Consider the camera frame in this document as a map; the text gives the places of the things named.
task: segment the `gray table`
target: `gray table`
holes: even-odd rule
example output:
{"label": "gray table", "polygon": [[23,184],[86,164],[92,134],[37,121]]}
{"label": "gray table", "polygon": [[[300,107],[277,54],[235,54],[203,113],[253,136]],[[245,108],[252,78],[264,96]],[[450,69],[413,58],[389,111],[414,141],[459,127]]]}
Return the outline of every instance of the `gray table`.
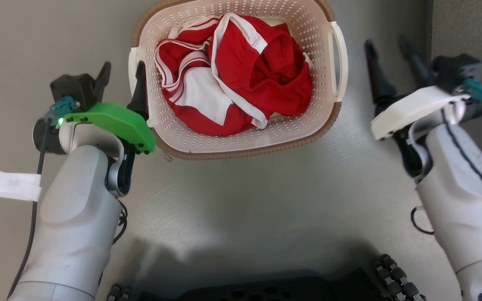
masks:
{"label": "gray table", "polygon": [[[0,1],[0,170],[36,170],[31,128],[52,101],[48,84],[59,75],[95,74],[109,60],[105,101],[128,102],[131,34],[154,3]],[[369,132],[373,106],[363,42],[373,38],[396,86],[413,89],[395,37],[405,33],[425,44],[425,4],[330,3],[350,59],[334,127],[311,145],[253,158],[168,162],[160,151],[139,156],[131,194],[123,200],[129,227],[113,247],[99,299],[114,282],[172,297],[201,286],[313,272],[336,277],[389,253],[430,300],[459,300],[442,249],[410,224],[409,212],[420,202],[396,145],[375,142]],[[63,160],[46,157],[44,187]],[[25,250],[30,206],[0,199],[0,300]]]}

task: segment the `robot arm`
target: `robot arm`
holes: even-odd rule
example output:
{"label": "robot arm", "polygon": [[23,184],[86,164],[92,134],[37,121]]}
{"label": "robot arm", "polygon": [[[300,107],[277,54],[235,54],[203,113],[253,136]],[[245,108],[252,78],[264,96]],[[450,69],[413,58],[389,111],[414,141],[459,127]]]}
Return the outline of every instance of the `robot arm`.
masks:
{"label": "robot arm", "polygon": [[[96,297],[111,246],[120,236],[113,240],[116,229],[125,222],[118,198],[130,189],[135,155],[155,147],[146,125],[144,69],[137,70],[140,84],[127,109],[100,103],[109,72],[106,63],[96,80],[88,74],[65,75],[50,85],[56,103],[48,114],[64,118],[53,126],[39,120],[33,140],[39,150],[69,155],[42,200],[35,239],[11,301]],[[66,111],[68,97],[75,113]]]}
{"label": "robot arm", "polygon": [[400,38],[419,90],[396,96],[373,44],[367,41],[365,46],[376,105],[373,135],[378,140],[392,137],[399,145],[463,299],[482,301],[482,152],[459,126],[482,115],[482,86],[474,80],[479,79],[480,62],[466,55],[439,58],[434,79],[419,54]]}
{"label": "robot arm", "polygon": [[[457,125],[449,125],[482,174],[482,152]],[[461,156],[445,125],[427,135],[432,169],[417,184],[417,191],[446,252],[466,301],[482,300],[482,180]]]}
{"label": "robot arm", "polygon": [[109,167],[105,153],[92,145],[69,154],[42,201],[11,301],[95,299],[122,210],[105,185]]}

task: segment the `cable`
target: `cable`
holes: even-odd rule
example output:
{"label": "cable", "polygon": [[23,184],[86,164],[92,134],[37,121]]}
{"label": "cable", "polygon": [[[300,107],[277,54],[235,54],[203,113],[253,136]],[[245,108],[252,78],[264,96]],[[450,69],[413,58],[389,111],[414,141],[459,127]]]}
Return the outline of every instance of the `cable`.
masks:
{"label": "cable", "polygon": [[434,231],[427,231],[427,230],[423,230],[421,229],[421,227],[419,227],[416,223],[415,223],[415,219],[414,219],[414,215],[415,215],[415,212],[418,210],[417,207],[414,207],[414,209],[412,209],[412,211],[410,211],[410,220],[412,221],[412,225],[418,229],[418,231],[420,231],[421,233],[424,233],[424,234],[429,234],[429,235],[434,235]]}
{"label": "cable", "polygon": [[122,203],[121,200],[118,200],[120,205],[122,206],[122,211],[120,212],[120,222],[118,225],[122,225],[122,230],[118,233],[117,236],[115,236],[115,239],[113,240],[113,244],[116,244],[118,240],[124,235],[124,232],[126,232],[126,228],[128,228],[128,209],[126,208],[126,205]]}
{"label": "cable", "polygon": [[468,165],[470,165],[471,169],[474,170],[474,173],[476,173],[482,181],[482,173],[475,166],[475,164],[470,160],[470,158],[467,156],[467,154],[464,152],[461,145],[457,141],[457,137],[455,137],[455,134],[453,134],[453,131],[451,130],[451,128],[449,126],[449,123],[447,122],[446,113],[444,112],[443,109],[442,109],[442,119],[444,120],[444,124],[446,125],[447,132],[448,132],[449,136],[451,137],[451,140],[453,141],[453,144],[455,145],[455,147],[461,153],[462,158],[464,158],[464,160],[468,163]]}
{"label": "cable", "polygon": [[[42,175],[42,168],[44,167],[44,156],[46,155],[46,139],[48,138],[48,131],[49,126],[51,124],[51,119],[46,119],[46,125],[44,126],[44,133],[42,133],[42,145],[40,146],[40,157],[38,159],[38,168],[36,169],[37,175]],[[27,264],[27,260],[29,259],[29,253],[31,253],[31,247],[33,246],[33,239],[35,237],[35,228],[36,228],[36,209],[38,208],[38,202],[33,202],[33,208],[31,210],[31,228],[29,229],[29,240],[27,241],[27,248],[25,249],[25,254],[23,255],[23,259],[21,261],[20,268],[16,273],[14,281],[12,281],[12,285],[10,286],[10,290],[8,291],[7,300],[10,298],[18,282],[20,280],[21,274],[25,269],[25,265]]]}

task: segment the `white plastic basket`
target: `white plastic basket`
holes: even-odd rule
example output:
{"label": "white plastic basket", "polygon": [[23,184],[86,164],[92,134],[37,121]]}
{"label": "white plastic basket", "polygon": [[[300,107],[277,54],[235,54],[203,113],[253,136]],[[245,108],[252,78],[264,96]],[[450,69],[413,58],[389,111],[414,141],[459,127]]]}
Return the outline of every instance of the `white plastic basket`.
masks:
{"label": "white plastic basket", "polygon": [[[153,61],[156,45],[167,37],[172,26],[226,12],[259,17],[271,25],[287,23],[293,38],[314,63],[310,72],[312,99],[306,113],[272,117],[265,129],[253,128],[229,137],[197,134],[176,118],[161,93],[161,77]],[[334,44],[339,66],[335,65]],[[128,62],[132,91],[139,61],[146,65],[148,124],[157,145],[173,156],[192,160],[254,156],[315,141],[336,120],[348,78],[345,40],[325,0],[166,0],[143,15],[133,35]],[[338,86],[336,70],[340,74]]]}

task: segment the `red and white garment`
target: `red and white garment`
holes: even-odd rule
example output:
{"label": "red and white garment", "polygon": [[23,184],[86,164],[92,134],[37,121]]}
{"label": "red and white garment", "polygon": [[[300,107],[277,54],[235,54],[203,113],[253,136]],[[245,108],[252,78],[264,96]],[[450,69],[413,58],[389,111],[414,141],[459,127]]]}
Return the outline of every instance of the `red and white garment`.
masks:
{"label": "red and white garment", "polygon": [[274,112],[300,115],[310,103],[312,62],[285,24],[235,13],[199,18],[172,28],[154,60],[167,103],[197,133],[264,128]]}

